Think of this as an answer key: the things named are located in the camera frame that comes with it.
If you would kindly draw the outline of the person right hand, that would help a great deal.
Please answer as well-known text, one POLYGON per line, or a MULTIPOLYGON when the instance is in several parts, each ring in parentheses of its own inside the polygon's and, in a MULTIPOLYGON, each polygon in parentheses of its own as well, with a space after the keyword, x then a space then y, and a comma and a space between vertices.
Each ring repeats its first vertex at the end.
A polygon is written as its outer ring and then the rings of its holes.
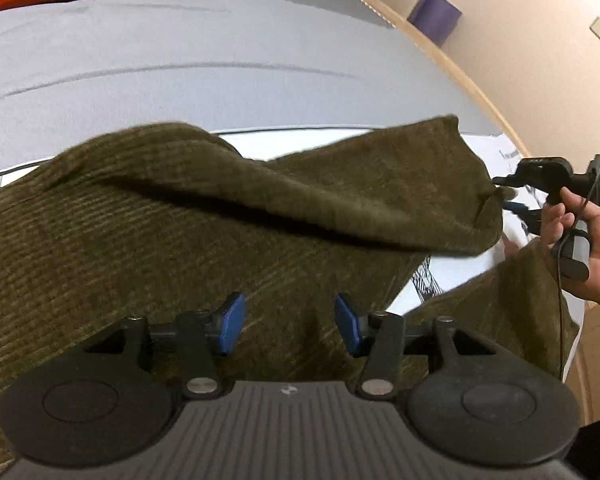
POLYGON ((560 190, 560 203, 557 205, 546 204, 541 214, 541 244, 544 250, 544 259, 550 270, 555 269, 554 258, 550 253, 554 245, 560 240, 566 229, 571 228, 576 221, 574 216, 582 214, 581 220, 588 225, 588 234, 591 237, 590 277, 585 282, 578 282, 564 278, 562 287, 573 296, 583 300, 593 301, 600 305, 600 206, 592 203, 584 204, 585 199, 568 188, 560 190))

